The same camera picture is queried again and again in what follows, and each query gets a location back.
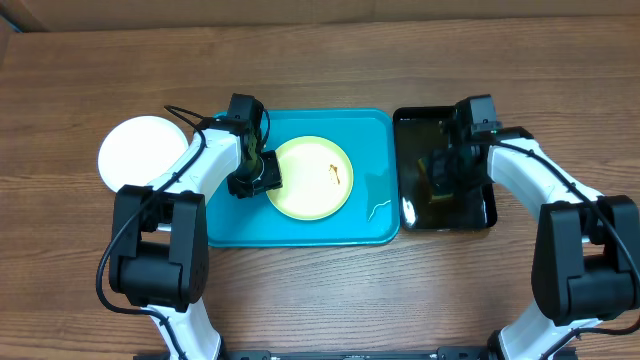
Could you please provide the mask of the green yellow sponge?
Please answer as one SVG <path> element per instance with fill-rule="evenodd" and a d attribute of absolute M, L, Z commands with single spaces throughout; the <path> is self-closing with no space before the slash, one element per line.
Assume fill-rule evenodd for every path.
<path fill-rule="evenodd" d="M 421 187 L 430 202 L 442 202 L 453 197 L 453 189 L 442 169 L 432 163 L 430 157 L 422 157 L 417 162 Z"/>

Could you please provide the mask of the yellow-green plate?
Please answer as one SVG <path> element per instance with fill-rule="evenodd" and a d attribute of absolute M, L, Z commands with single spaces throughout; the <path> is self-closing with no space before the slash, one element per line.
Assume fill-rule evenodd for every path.
<path fill-rule="evenodd" d="M 302 221 L 331 216 L 348 200 L 354 169 L 346 152 L 318 136 L 286 141 L 276 150 L 282 186 L 269 190 L 271 204 L 282 214 Z"/>

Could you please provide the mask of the white plate with stain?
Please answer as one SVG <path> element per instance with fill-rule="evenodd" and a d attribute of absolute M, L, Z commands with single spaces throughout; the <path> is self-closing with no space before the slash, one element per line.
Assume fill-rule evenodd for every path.
<path fill-rule="evenodd" d="M 144 186 L 164 174 L 188 146 L 182 130 L 171 121 L 137 116 L 120 123 L 103 140 L 99 174 L 113 192 L 124 185 Z"/>

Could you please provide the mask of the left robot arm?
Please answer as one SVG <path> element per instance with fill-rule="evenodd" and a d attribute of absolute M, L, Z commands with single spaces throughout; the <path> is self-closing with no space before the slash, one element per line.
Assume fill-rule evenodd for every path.
<path fill-rule="evenodd" d="M 186 138 L 174 123 L 138 116 L 116 126 L 99 151 L 103 181 L 115 192 L 112 239 L 96 277 L 124 295 L 127 315 L 151 317 L 169 359 L 224 359 L 203 293 L 209 272 L 206 206 L 223 182 L 237 198 L 279 184 L 265 148 L 265 110 L 201 117 Z"/>

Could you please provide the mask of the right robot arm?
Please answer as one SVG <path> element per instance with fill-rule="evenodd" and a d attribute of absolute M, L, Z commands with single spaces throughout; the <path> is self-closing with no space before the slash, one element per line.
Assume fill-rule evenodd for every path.
<path fill-rule="evenodd" d="M 437 195 L 499 184 L 537 222 L 533 301 L 490 338 L 489 359 L 552 359 L 583 334 L 630 335 L 602 322 L 639 307 L 639 209 L 605 196 L 554 163 L 522 127 L 473 125 L 421 161 Z"/>

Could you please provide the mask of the black water tray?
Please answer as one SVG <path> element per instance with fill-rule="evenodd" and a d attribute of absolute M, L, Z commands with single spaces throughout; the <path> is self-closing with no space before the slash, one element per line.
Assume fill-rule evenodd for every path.
<path fill-rule="evenodd" d="M 403 107 L 393 114 L 401 226 L 408 231 L 482 230 L 497 222 L 493 187 L 488 184 L 442 202 L 430 202 L 421 187 L 417 162 L 427 143 L 453 118 L 452 106 Z"/>

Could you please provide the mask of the blue plastic tray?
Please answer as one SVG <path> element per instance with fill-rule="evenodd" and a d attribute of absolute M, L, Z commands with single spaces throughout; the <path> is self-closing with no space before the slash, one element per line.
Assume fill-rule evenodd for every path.
<path fill-rule="evenodd" d="M 208 244 L 216 248 L 379 245 L 400 227 L 391 118 L 378 109 L 271 110 L 268 150 L 300 136 L 318 136 L 345 151 L 354 169 L 346 203 L 320 220 L 278 211 L 265 193 L 238 199 L 221 184 L 207 204 Z"/>

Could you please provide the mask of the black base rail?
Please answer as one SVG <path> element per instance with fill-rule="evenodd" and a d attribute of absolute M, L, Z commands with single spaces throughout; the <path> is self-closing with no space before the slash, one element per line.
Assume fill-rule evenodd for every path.
<path fill-rule="evenodd" d="M 428 351 L 362 352 L 296 352 L 272 353 L 260 351 L 224 350 L 218 359 L 224 360 L 498 360 L 486 347 L 446 346 Z"/>

